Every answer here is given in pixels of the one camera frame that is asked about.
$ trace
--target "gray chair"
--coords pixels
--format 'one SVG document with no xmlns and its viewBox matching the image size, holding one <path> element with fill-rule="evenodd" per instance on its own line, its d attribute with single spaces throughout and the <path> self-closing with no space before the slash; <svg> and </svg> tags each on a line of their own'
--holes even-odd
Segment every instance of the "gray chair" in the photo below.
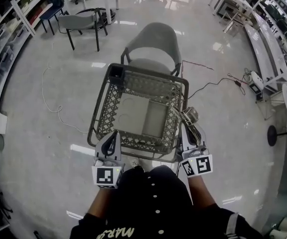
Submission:
<svg viewBox="0 0 287 239">
<path fill-rule="evenodd" d="M 98 41 L 98 26 L 97 26 L 97 17 L 96 14 L 99 16 L 99 20 L 105 30 L 106 35 L 108 35 L 103 17 L 100 13 L 99 8 L 95 10 L 87 9 L 81 11 L 77 15 L 63 15 L 59 16 L 59 24 L 66 29 L 70 44 L 72 45 L 73 50 L 75 50 L 72 38 L 70 36 L 70 30 L 78 30 L 80 34 L 83 34 L 81 30 L 89 29 L 91 27 L 95 27 L 96 33 L 96 42 L 97 42 L 97 51 L 99 51 L 99 41 Z"/>
<path fill-rule="evenodd" d="M 145 58 L 138 58 L 132 60 L 129 53 L 135 49 L 151 47 L 163 50 L 174 61 L 175 67 L 171 71 L 165 65 Z M 155 22 L 148 24 L 125 48 L 121 55 L 121 64 L 124 64 L 125 56 L 127 57 L 128 64 L 134 67 L 153 70 L 165 74 L 179 75 L 181 66 L 181 55 L 177 42 L 177 36 L 174 30 L 163 23 Z"/>
</svg>

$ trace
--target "black stand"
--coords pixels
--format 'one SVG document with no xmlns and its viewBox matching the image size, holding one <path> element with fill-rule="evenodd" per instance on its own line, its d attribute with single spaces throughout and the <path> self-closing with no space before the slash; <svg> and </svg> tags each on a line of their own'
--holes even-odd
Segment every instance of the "black stand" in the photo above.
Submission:
<svg viewBox="0 0 287 239">
<path fill-rule="evenodd" d="M 277 129 L 275 126 L 271 125 L 268 129 L 268 142 L 270 146 L 274 146 L 277 142 L 278 136 L 280 135 L 287 135 L 286 133 L 277 133 Z"/>
</svg>

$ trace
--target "gray floor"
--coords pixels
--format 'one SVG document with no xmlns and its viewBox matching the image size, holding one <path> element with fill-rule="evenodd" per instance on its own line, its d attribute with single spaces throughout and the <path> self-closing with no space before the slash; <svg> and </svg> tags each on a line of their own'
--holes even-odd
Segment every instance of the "gray floor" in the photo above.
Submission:
<svg viewBox="0 0 287 239">
<path fill-rule="evenodd" d="M 92 183 L 93 158 L 85 154 L 87 135 L 61 124 L 44 104 L 41 80 L 47 64 L 51 67 L 44 77 L 48 105 L 52 110 L 62 105 L 63 121 L 82 131 L 89 128 L 108 65 L 120 61 L 124 46 L 150 22 L 160 21 L 175 29 L 182 59 L 214 69 L 184 64 L 190 93 L 227 73 L 241 78 L 245 67 L 256 70 L 245 33 L 240 31 L 235 37 L 223 33 L 209 1 L 120 0 L 116 21 L 107 28 L 109 35 L 99 32 L 100 52 L 93 31 L 82 36 L 73 31 L 76 49 L 72 51 L 55 21 L 55 36 L 39 26 L 14 66 L 1 107 L 8 122 L 0 184 L 14 209 L 11 227 L 19 238 L 33 238 L 34 230 L 46 238 L 68 238 L 76 220 L 66 211 L 83 215 L 98 191 Z M 92 7 L 103 6 L 101 2 L 87 1 Z M 74 10 L 81 10 L 81 5 Z M 166 54 L 155 50 L 142 49 L 132 56 L 173 67 Z M 269 212 L 271 205 L 266 203 L 277 194 L 285 144 L 279 141 L 269 147 L 266 132 L 274 119 L 264 121 L 255 96 L 244 87 L 245 96 L 233 82 L 223 81 L 196 94 L 189 105 L 199 112 L 214 156 L 214 172 L 204 176 L 210 192 L 220 206 L 239 212 L 260 230 L 268 218 L 260 210 L 266 206 L 265 213 Z"/>
</svg>

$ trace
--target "shoe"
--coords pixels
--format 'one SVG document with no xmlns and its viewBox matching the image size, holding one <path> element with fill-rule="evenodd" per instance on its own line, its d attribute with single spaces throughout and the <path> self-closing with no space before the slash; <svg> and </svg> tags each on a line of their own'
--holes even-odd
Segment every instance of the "shoe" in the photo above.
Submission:
<svg viewBox="0 0 287 239">
<path fill-rule="evenodd" d="M 128 159 L 132 168 L 135 168 L 136 166 L 141 166 L 137 157 L 128 157 Z"/>
</svg>

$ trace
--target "black chair leg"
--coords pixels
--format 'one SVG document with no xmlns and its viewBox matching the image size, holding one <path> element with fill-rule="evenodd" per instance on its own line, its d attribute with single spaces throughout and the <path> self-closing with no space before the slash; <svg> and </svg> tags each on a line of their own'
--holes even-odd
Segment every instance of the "black chair leg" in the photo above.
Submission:
<svg viewBox="0 0 287 239">
<path fill-rule="evenodd" d="M 53 28 L 52 28 L 52 24 L 50 23 L 49 20 L 48 20 L 48 24 L 49 24 L 50 30 L 52 30 L 53 35 L 55 35 L 55 34 L 54 34 L 54 30 L 53 30 Z"/>
<path fill-rule="evenodd" d="M 98 28 L 96 18 L 95 18 L 95 33 L 96 33 L 97 51 L 99 51 Z"/>
<path fill-rule="evenodd" d="M 98 13 L 98 16 L 99 16 L 99 20 L 100 20 L 101 24 L 103 25 L 104 31 L 105 31 L 106 35 L 108 35 L 107 30 L 106 30 L 105 23 L 104 23 L 104 21 L 103 21 L 102 14 L 100 13 L 100 10 L 99 10 L 99 9 L 97 9 L 97 13 Z"/>
<path fill-rule="evenodd" d="M 41 20 L 42 21 L 42 25 L 43 25 L 43 27 L 44 27 L 44 30 L 45 30 L 45 32 L 47 33 L 47 30 L 46 30 L 46 27 L 45 27 L 45 25 L 44 25 L 44 22 L 43 22 L 43 20 Z"/>
<path fill-rule="evenodd" d="M 72 38 L 70 37 L 69 30 L 68 30 L 68 29 L 66 29 L 66 32 L 67 32 L 67 35 L 68 35 L 68 38 L 69 38 L 70 44 L 72 45 L 73 50 L 75 50 L 75 47 L 74 47 L 74 44 L 73 44 Z"/>
</svg>

